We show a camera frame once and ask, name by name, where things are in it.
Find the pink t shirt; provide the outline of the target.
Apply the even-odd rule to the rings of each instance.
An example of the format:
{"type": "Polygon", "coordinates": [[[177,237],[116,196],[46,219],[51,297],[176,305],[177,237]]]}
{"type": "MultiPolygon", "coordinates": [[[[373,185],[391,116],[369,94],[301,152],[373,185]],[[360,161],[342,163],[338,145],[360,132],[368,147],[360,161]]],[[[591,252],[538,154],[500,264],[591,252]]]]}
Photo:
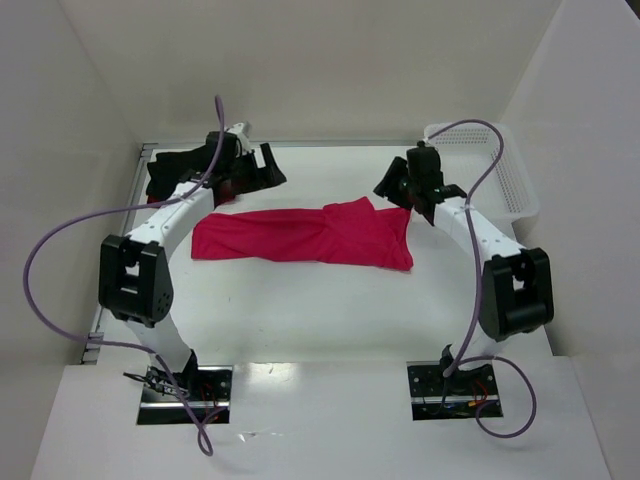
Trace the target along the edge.
{"type": "Polygon", "coordinates": [[[191,258],[259,258],[408,272],[414,265],[407,243],[410,217],[399,207],[377,209],[366,197],[319,209],[212,213],[194,228],[191,258]]]}

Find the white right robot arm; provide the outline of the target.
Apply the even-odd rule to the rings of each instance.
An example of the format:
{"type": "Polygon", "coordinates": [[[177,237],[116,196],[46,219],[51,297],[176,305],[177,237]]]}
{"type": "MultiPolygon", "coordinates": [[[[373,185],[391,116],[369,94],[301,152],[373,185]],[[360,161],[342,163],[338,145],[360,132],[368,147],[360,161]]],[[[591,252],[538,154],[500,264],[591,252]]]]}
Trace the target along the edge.
{"type": "Polygon", "coordinates": [[[501,352],[506,342],[551,322],[554,304],[550,259],[504,235],[472,203],[490,170],[469,191],[446,184],[438,150],[423,141],[395,157],[374,193],[422,216],[447,234],[474,262],[475,295],[461,343],[443,349],[440,368],[451,382],[468,377],[501,352]]]}

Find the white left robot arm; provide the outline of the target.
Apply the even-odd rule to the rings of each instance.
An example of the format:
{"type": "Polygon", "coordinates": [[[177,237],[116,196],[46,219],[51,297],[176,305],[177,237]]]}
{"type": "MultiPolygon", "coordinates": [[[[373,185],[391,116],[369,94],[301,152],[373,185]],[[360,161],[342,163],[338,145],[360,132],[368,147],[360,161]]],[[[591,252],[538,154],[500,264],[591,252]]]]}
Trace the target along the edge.
{"type": "Polygon", "coordinates": [[[196,149],[157,154],[147,165],[146,196],[158,210],[126,235],[102,242],[99,303],[149,349],[144,381],[159,391],[188,395],[202,382],[196,353],[171,317],[172,254],[217,206],[286,181],[270,145],[254,149],[249,135],[249,123],[240,122],[209,133],[196,149]]]}

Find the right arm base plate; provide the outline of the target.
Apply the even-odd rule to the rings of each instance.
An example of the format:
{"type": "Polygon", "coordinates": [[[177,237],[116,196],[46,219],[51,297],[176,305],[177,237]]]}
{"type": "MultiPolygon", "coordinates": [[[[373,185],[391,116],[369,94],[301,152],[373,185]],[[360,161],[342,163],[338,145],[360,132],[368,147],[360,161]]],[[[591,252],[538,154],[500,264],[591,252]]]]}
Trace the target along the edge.
{"type": "Polygon", "coordinates": [[[491,365],[461,371],[445,379],[436,362],[407,364],[414,421],[473,419],[503,416],[491,365]]]}

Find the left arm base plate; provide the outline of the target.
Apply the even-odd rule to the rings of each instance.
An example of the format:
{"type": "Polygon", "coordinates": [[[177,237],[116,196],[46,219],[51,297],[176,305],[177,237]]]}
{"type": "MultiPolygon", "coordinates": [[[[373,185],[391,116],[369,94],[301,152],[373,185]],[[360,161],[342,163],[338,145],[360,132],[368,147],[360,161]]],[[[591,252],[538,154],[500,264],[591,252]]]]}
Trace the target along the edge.
{"type": "MultiPolygon", "coordinates": [[[[207,424],[227,424],[230,418],[233,368],[202,366],[198,374],[194,387],[182,388],[195,417],[207,424]]],[[[124,376],[142,384],[136,421],[138,425],[180,425],[191,422],[164,371],[148,367],[144,375],[126,372],[124,376]]]]}

